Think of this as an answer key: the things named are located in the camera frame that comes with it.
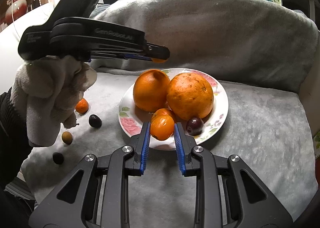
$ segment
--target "vase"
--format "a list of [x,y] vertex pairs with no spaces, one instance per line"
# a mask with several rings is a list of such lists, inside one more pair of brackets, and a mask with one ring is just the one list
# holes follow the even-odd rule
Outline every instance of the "vase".
[[5,22],[7,25],[12,23],[12,14],[13,20],[15,21],[26,14],[28,10],[26,0],[7,0],[7,5],[9,5],[9,8],[5,13]]

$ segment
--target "gray fabric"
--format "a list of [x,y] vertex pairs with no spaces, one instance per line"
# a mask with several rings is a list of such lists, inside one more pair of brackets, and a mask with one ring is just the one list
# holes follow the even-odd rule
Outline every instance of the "gray fabric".
[[94,19],[142,30],[171,52],[163,64],[116,59],[94,66],[186,67],[293,92],[311,68],[318,38],[313,21],[266,0],[119,0]]
[[[118,122],[118,105],[136,76],[98,73],[84,97],[89,112],[78,117],[70,146],[61,141],[34,148],[22,165],[23,175],[38,202],[88,153],[107,155],[129,142]],[[296,219],[317,190],[312,138],[303,107],[295,93],[224,83],[229,112],[221,130],[202,145],[213,154],[240,155]],[[91,114],[102,119],[94,130]],[[52,161],[53,152],[64,163]],[[129,178],[132,228],[193,227],[195,178],[185,178],[175,151],[150,149],[142,177]]]

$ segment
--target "peeled orange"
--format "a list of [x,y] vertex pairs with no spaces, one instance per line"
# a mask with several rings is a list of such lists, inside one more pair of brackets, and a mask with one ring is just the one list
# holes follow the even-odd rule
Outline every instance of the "peeled orange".
[[159,110],[156,110],[154,113],[153,113],[153,116],[151,117],[151,122],[158,116],[161,116],[161,115],[169,115],[172,117],[172,119],[174,120],[174,122],[176,122],[176,116],[174,115],[174,113],[170,110],[170,109],[167,109],[167,108],[161,108]]
[[133,100],[136,106],[151,113],[163,108],[169,83],[169,77],[158,69],[143,72],[133,87]]
[[169,138],[174,131],[174,120],[169,115],[156,117],[150,126],[150,134],[159,141]]
[[181,73],[170,82],[167,101],[183,120],[206,117],[212,110],[213,91],[209,82],[195,73]]

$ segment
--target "olive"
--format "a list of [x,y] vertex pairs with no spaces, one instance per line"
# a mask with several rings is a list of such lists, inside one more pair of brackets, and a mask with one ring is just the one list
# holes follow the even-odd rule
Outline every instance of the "olive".
[[53,159],[53,162],[58,165],[61,165],[64,161],[63,155],[59,152],[54,152],[52,154],[52,159]]
[[62,138],[62,141],[67,145],[70,145],[73,140],[72,134],[68,131],[63,132],[61,135],[61,138]]
[[100,128],[102,125],[102,121],[97,115],[90,115],[89,124],[94,128]]
[[186,130],[188,134],[196,136],[201,134],[203,128],[203,121],[199,117],[192,117],[187,121]]

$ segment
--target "plate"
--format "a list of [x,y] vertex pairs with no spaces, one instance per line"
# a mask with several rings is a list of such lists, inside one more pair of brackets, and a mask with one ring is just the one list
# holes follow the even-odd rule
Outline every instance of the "plate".
[[[203,119],[203,132],[198,136],[194,136],[194,138],[196,140],[196,143],[200,144],[209,139],[210,137],[214,136],[223,125],[228,114],[228,97],[223,86],[210,75],[194,69],[168,68],[162,70],[162,72],[166,73],[170,80],[180,73],[192,72],[204,77],[210,83],[214,94],[213,109],[210,112],[210,114]],[[133,86],[134,84],[124,94],[119,105],[119,123],[124,132],[129,137],[140,133],[142,124],[144,122],[150,121],[152,117],[152,113],[142,111],[141,109],[135,106],[135,103],[133,101]],[[181,122],[182,126],[185,128],[186,121],[181,120],[177,117],[177,122]],[[173,135],[165,141],[158,141],[157,139],[151,136],[150,148],[158,150],[175,150],[176,146],[174,143]]]

